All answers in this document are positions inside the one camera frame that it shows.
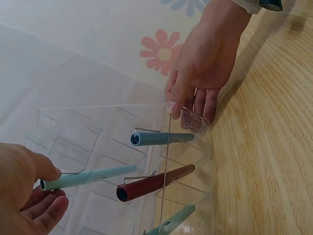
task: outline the fingernail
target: fingernail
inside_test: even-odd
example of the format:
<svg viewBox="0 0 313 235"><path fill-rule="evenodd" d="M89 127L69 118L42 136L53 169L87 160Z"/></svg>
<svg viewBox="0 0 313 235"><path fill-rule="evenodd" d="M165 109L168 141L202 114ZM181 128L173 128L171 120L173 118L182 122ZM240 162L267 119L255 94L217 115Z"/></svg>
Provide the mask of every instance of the fingernail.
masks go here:
<svg viewBox="0 0 313 235"><path fill-rule="evenodd" d="M172 100L168 101L165 112L167 112L168 114L171 114L174 111L175 106L176 106L176 103L174 101Z"/></svg>
<svg viewBox="0 0 313 235"><path fill-rule="evenodd" d="M59 168L55 167L55 169L57 170L57 172L58 172L59 174L61 174L61 171L60 171Z"/></svg>

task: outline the blue pen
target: blue pen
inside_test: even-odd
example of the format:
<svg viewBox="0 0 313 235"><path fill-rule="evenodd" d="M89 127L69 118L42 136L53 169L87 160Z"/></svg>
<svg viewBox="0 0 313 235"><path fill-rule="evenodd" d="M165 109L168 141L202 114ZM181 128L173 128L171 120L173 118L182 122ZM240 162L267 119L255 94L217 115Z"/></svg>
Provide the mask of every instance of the blue pen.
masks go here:
<svg viewBox="0 0 313 235"><path fill-rule="evenodd" d="M59 188L68 188L78 185L92 183L100 179L107 179L110 177L124 175L137 170L136 165L123 165L115 168L92 170L81 172L77 174L64 174L54 181L40 180L40 186L43 191L50 191Z"/></svg>
<svg viewBox="0 0 313 235"><path fill-rule="evenodd" d="M133 146L163 145L192 141L194 138L191 133L135 132L131 135L131 143Z"/></svg>
<svg viewBox="0 0 313 235"><path fill-rule="evenodd" d="M195 205L187 205L171 218L162 223L161 228L156 227L144 233L145 235L169 235L173 232L184 220L186 220L196 210Z"/></svg>

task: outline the mint green pen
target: mint green pen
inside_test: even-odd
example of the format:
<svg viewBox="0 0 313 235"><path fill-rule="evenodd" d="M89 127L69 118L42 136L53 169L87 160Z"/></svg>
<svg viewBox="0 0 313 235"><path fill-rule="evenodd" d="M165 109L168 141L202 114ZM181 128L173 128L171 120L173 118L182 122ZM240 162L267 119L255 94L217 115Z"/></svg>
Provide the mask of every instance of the mint green pen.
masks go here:
<svg viewBox="0 0 313 235"><path fill-rule="evenodd" d="M50 191L59 188L68 188L84 185L87 183L93 183L101 179L107 179L118 175L125 175L136 170L136 165L123 165L115 168L92 170L77 174L63 174L59 179L54 181L40 180L40 186L43 191Z"/></svg>
<svg viewBox="0 0 313 235"><path fill-rule="evenodd" d="M196 210L195 205L187 205L179 212L174 214L171 218L162 223L161 229L156 227L151 229L147 233L144 232L144 235L169 235L173 232L184 220L186 220L194 211Z"/></svg>

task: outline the wood grain surface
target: wood grain surface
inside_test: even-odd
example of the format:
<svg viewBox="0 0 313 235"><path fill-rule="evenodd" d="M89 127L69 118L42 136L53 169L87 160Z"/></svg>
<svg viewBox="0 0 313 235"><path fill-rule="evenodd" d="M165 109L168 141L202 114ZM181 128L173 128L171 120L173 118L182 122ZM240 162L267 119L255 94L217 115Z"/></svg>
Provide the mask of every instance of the wood grain surface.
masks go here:
<svg viewBox="0 0 313 235"><path fill-rule="evenodd" d="M262 10L210 130L215 234L313 234L313 1Z"/></svg>

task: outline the acrylic pen holder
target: acrylic pen holder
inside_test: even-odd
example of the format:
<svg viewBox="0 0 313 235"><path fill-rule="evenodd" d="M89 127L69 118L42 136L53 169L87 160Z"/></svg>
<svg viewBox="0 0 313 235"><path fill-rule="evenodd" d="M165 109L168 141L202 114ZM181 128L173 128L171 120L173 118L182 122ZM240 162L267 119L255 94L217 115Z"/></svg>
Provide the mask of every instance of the acrylic pen holder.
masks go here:
<svg viewBox="0 0 313 235"><path fill-rule="evenodd" d="M212 233L211 160L207 122L182 108L181 118L165 113L165 104L46 108L38 111L38 129L26 147L48 156L62 172L78 172L135 164L126 175L65 188L68 210L51 232L56 235L142 235L160 226L184 206L195 211L171 234ZM135 132L193 134L173 143L134 146ZM128 202L116 196L116 186L152 172L165 173L194 164L193 173Z"/></svg>

